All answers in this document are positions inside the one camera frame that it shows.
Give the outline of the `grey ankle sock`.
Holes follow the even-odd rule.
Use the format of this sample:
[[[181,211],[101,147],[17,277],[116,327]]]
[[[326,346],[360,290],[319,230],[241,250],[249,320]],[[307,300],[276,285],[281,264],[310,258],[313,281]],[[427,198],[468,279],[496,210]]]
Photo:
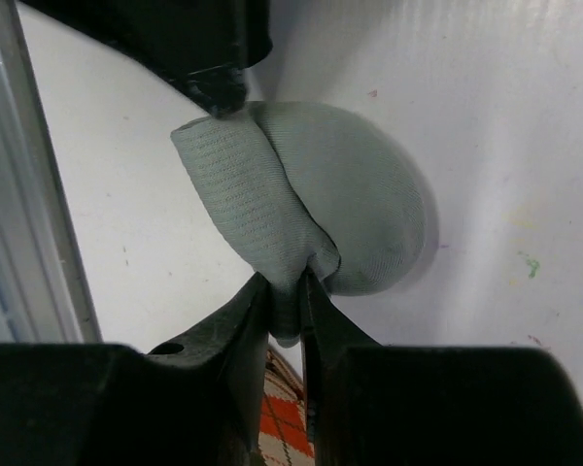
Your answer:
[[[297,285],[335,295],[386,290],[422,255],[427,207],[398,147],[366,119],[326,104],[253,102],[171,135],[218,231],[270,284],[270,333],[300,333]]]

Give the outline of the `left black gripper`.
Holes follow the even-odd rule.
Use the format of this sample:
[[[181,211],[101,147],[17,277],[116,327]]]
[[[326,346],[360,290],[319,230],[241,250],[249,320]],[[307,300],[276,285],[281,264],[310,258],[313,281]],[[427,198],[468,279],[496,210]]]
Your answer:
[[[56,0],[26,6],[138,61],[214,118],[241,111],[272,50],[268,1]]]

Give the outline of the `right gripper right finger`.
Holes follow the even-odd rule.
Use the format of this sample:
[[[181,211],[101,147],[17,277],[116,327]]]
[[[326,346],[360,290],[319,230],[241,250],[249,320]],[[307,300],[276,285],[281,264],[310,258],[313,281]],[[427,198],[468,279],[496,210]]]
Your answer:
[[[332,302],[307,271],[298,285],[306,434],[317,465],[350,465],[349,352],[379,344]]]

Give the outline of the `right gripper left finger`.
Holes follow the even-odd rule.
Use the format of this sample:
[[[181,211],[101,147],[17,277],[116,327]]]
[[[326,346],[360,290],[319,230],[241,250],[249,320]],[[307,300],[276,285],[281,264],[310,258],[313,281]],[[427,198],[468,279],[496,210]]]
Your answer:
[[[253,465],[270,289],[253,275],[229,302],[147,357],[175,375],[157,431],[191,465]]]

